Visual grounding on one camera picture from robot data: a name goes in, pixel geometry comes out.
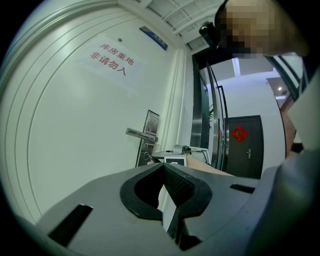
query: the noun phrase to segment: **door handle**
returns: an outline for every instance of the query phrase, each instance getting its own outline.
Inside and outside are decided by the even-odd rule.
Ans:
[[[248,149],[248,152],[246,152],[248,154],[248,159],[251,158],[251,148]]]
[[[152,135],[149,135],[144,132],[134,130],[131,128],[127,128],[125,134],[131,135],[131,136],[134,136],[134,137],[137,137],[140,139],[144,139],[146,141],[153,142],[153,143],[158,142],[158,137],[152,136]]]

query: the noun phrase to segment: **dark gray door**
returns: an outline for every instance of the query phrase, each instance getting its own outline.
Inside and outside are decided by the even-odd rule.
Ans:
[[[229,152],[226,172],[260,179],[264,160],[264,136],[260,116],[229,118]]]

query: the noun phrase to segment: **black door frame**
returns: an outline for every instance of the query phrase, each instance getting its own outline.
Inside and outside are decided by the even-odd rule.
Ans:
[[[264,166],[264,159],[265,159],[265,142],[264,142],[264,128],[262,126],[261,115],[245,115],[245,116],[229,117],[228,120],[239,119],[239,118],[258,118],[259,119],[260,128],[261,128],[261,132],[262,132],[262,154],[261,154],[262,161],[261,161],[261,166],[260,166],[260,170],[261,170],[261,174],[262,174],[262,167]]]

